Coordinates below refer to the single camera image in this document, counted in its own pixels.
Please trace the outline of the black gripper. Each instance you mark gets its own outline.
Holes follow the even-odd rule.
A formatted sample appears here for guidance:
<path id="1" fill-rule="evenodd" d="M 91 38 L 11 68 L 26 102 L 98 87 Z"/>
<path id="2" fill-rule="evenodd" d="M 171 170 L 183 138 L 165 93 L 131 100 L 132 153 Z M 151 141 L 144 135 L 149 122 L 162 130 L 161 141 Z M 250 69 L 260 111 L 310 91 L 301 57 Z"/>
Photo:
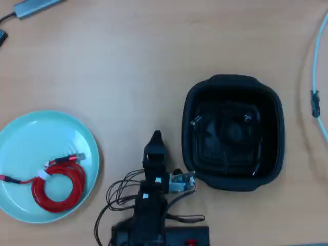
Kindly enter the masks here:
<path id="1" fill-rule="evenodd" d="M 156 146 L 161 154 L 149 154 Z M 166 146 L 162 138 L 160 130 L 155 130 L 145 146 L 145 153 L 148 153 L 143 158 L 143 169 L 147 182 L 168 182 L 169 173 L 166 171 Z"/>

